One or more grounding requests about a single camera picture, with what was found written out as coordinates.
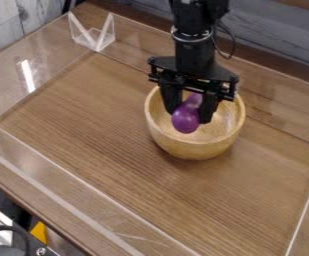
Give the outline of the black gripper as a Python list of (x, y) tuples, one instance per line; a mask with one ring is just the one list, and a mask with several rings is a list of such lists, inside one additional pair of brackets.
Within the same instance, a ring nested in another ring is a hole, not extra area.
[(202, 72), (179, 71), (172, 56), (150, 57), (147, 63), (150, 65), (148, 80), (156, 82), (160, 87), (166, 112), (171, 114), (182, 103), (182, 90), (203, 93), (198, 109), (199, 121), (202, 124), (210, 123), (219, 99), (234, 100), (239, 76), (216, 62)]

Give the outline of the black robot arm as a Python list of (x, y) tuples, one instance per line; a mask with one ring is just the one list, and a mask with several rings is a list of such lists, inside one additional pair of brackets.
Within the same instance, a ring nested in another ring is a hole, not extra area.
[(152, 56), (148, 80), (159, 86), (164, 110), (171, 114), (182, 103), (182, 91), (202, 95), (198, 116), (211, 122), (218, 105), (235, 98), (239, 76), (215, 60), (216, 27), (227, 33), (222, 17), (229, 13), (229, 0), (168, 0), (172, 12), (170, 30), (174, 56)]

